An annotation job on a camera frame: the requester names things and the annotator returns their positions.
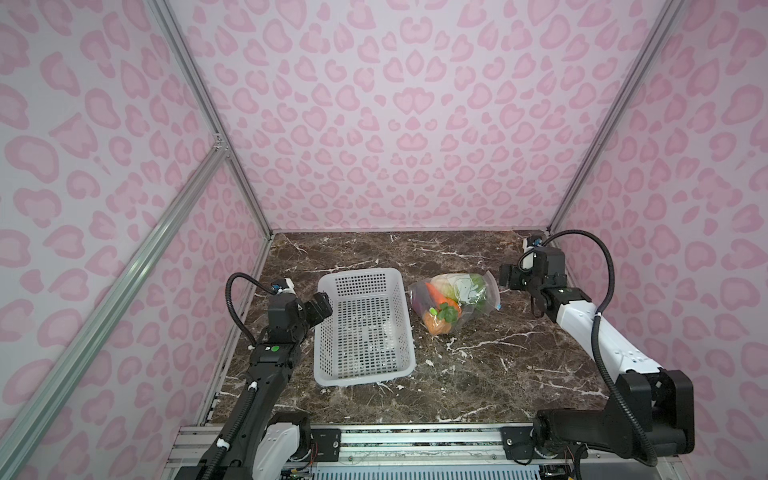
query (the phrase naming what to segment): side wall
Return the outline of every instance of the side wall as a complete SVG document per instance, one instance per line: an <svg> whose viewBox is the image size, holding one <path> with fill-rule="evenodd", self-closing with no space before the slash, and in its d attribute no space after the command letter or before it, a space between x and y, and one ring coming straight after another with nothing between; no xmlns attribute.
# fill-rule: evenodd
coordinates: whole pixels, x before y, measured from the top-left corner
<svg viewBox="0 0 768 480"><path fill-rule="evenodd" d="M544 226L663 0L170 2L276 230Z"/></svg>
<svg viewBox="0 0 768 480"><path fill-rule="evenodd" d="M755 2L693 2L564 225L611 248L608 319L693 379L685 462L701 480L768 470L766 23ZM562 245L576 284L601 298L600 250Z"/></svg>
<svg viewBox="0 0 768 480"><path fill-rule="evenodd" d="M223 165L21 478L153 478L194 424L232 326L224 282L264 239ZM233 286L235 305L247 291Z"/></svg>
<svg viewBox="0 0 768 480"><path fill-rule="evenodd" d="M5 2L0 45L1 435L213 138L141 0Z"/></svg>

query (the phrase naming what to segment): bag of vegetables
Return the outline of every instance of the bag of vegetables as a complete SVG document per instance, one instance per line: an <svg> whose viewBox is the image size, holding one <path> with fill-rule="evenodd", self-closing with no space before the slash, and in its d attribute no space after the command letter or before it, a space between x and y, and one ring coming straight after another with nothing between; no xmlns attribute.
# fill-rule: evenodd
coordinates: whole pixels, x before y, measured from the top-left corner
<svg viewBox="0 0 768 480"><path fill-rule="evenodd" d="M408 288L411 308L432 335L456 332L475 311L499 310L501 298L491 272L445 273Z"/></svg>

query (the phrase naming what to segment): perforated basket bottom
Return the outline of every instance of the perforated basket bottom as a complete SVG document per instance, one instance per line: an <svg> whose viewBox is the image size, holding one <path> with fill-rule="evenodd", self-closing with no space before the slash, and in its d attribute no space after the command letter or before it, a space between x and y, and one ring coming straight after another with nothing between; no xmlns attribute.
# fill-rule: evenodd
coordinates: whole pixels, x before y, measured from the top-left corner
<svg viewBox="0 0 768 480"><path fill-rule="evenodd" d="M398 370L396 333L387 296L336 304L338 378Z"/></svg>

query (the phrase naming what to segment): white plastic basket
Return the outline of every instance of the white plastic basket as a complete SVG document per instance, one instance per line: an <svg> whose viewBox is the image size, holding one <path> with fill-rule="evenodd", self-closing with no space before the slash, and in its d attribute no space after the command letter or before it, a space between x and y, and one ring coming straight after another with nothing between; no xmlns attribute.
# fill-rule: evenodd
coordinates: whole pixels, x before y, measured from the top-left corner
<svg viewBox="0 0 768 480"><path fill-rule="evenodd" d="M315 380L321 386L385 382L416 367L402 275L369 268L325 275L333 315L315 328Z"/></svg>

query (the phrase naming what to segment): brown marble surface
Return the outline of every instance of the brown marble surface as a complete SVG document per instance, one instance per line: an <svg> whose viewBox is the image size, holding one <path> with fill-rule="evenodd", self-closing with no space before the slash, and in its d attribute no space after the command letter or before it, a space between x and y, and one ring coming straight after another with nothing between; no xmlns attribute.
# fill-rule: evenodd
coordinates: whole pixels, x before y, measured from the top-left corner
<svg viewBox="0 0 768 480"><path fill-rule="evenodd" d="M289 233L278 234L262 279L290 277L308 299L321 276L340 270L391 266L406 288L440 273L498 276L517 260L515 232ZM246 324L266 324L266 298L253 301ZM601 408L607 398L594 363L549 319L531 315L528 297L502 290L502 309L478 316L456 334L430 336L413 311L417 366L391 382L323 388L313 376L314 336L303 344L276 409L302 409L313 423L525 422L537 409ZM243 388L248 350L241 337L214 409L222 423Z"/></svg>

